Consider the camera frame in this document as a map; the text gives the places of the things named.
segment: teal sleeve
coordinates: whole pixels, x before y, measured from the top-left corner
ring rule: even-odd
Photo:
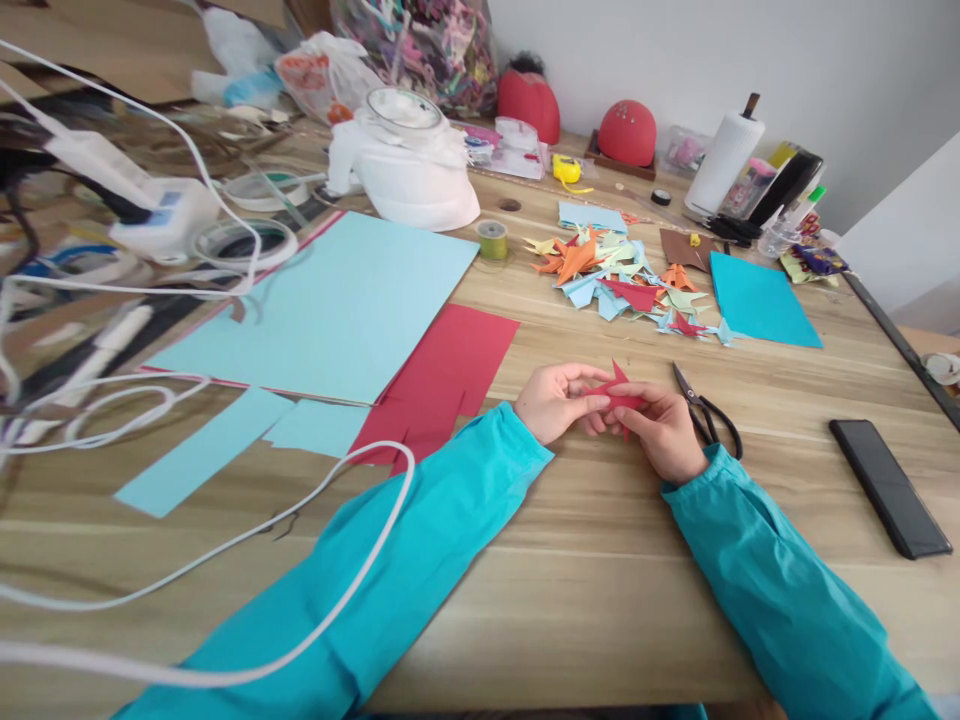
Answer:
[[[936,718],[880,621],[720,445],[665,489],[693,556],[790,720]]]
[[[508,404],[477,418],[417,466],[404,508],[370,574],[299,658],[235,688],[152,687],[116,717],[344,717],[366,702],[413,644],[552,458]],[[184,667],[257,667],[303,640],[353,580],[402,480],[394,477],[345,504],[313,553],[214,631]]]

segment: white plastic bag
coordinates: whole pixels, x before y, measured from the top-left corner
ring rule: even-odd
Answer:
[[[384,86],[360,59],[366,55],[360,43],[321,32],[278,58],[275,68],[307,115],[336,125],[352,120],[367,93]]]

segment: red egg-shaped object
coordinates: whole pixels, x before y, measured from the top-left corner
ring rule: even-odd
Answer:
[[[499,92],[498,115],[533,125],[540,142],[560,142],[560,106],[543,75],[508,69],[500,78]]]
[[[621,100],[607,110],[597,136],[600,152],[627,165],[647,167],[657,146],[657,123],[647,106]]]

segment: green thread spool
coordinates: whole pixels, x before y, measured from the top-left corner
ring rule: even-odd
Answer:
[[[506,260],[507,226],[496,220],[484,220],[477,226],[480,236],[480,257],[484,260]]]

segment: black smartphone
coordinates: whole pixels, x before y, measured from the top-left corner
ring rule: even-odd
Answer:
[[[950,541],[872,422],[831,420],[830,432],[840,443],[840,449],[901,555],[916,560],[953,552]]]

